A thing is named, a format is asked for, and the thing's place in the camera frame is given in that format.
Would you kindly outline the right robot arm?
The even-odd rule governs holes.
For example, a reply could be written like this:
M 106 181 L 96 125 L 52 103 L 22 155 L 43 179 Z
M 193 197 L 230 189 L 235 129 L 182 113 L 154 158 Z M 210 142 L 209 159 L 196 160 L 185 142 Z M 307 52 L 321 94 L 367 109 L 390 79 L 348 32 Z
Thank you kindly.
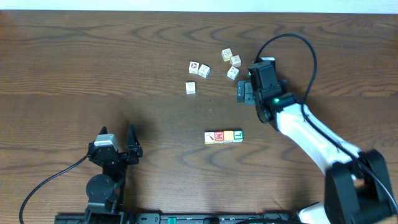
M 271 124 L 316 163 L 325 176 L 322 203 L 295 213 L 296 223 L 376 223 L 397 214 L 386 161 L 377 150 L 363 152 L 319 121 L 284 82 L 237 84 L 237 101 L 255 105 L 262 123 Z

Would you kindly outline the hammer picture yellow block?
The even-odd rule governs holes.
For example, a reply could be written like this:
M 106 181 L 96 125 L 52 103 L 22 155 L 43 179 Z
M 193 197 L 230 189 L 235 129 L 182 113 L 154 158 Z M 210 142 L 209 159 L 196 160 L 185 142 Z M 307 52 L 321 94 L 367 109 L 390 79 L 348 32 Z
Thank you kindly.
M 215 143 L 215 133 L 214 132 L 205 132 L 204 133 L 204 141 L 205 144 L 214 144 Z

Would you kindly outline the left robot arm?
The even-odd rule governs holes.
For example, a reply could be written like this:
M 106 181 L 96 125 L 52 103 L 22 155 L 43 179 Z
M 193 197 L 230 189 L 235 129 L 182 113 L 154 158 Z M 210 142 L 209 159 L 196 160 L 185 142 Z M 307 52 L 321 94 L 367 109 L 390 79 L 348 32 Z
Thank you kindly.
M 126 152 L 120 152 L 116 137 L 108 133 L 105 126 L 88 144 L 87 157 L 102 168 L 102 173 L 92 177 L 86 185 L 85 223 L 134 222 L 134 215 L 123 205 L 127 168 L 138 164 L 143 155 L 133 125 L 129 127 L 126 147 Z

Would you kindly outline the green number seven block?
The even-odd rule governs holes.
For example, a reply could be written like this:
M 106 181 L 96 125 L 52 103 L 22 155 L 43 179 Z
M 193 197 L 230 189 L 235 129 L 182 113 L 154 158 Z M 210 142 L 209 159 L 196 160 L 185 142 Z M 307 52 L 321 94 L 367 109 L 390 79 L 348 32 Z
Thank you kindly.
M 233 142 L 242 142 L 244 139 L 243 130 L 235 130 L 234 131 L 234 139 Z

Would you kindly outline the yellow top wooden block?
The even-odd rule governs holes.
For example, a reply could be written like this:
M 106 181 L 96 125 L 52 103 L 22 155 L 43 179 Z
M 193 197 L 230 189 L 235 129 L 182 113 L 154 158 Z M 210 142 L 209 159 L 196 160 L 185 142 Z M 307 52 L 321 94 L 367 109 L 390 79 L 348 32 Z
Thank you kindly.
M 228 130 L 223 132 L 224 142 L 233 142 L 234 141 L 234 131 Z

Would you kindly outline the red letter M block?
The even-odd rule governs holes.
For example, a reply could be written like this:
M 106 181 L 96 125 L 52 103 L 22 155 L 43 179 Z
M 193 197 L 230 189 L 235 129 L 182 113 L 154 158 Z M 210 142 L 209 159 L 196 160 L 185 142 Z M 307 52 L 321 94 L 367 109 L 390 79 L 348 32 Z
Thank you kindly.
M 224 131 L 215 131 L 215 143 L 224 143 Z

